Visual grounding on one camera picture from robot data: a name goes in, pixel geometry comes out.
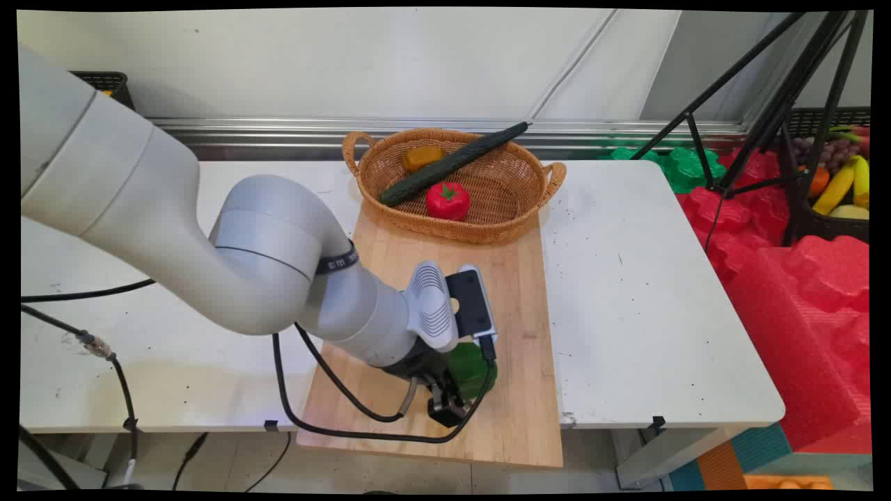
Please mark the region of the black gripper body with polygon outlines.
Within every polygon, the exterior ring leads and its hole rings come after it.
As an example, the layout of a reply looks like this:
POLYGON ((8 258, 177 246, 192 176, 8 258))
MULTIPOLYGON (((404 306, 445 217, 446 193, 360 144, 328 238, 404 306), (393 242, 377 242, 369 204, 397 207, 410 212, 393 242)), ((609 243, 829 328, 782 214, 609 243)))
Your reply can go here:
POLYGON ((381 370, 392 376, 410 381, 417 378, 419 384, 432 390, 436 387, 448 394, 457 393, 457 383, 450 370, 449 356, 415 340, 414 345, 401 360, 381 370))

